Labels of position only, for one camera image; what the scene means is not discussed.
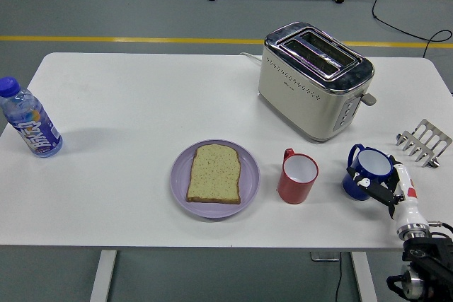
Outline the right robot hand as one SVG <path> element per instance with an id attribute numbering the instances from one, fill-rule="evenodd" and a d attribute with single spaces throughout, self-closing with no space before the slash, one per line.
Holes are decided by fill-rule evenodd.
<path id="1" fill-rule="evenodd" d="M 428 221 L 418 210 L 417 193 L 408 170 L 393 156 L 394 163 L 385 185 L 371 181 L 352 166 L 347 167 L 349 178 L 366 194 L 389 208 L 389 215 L 396 223 L 396 233 L 401 240 L 428 237 Z"/>

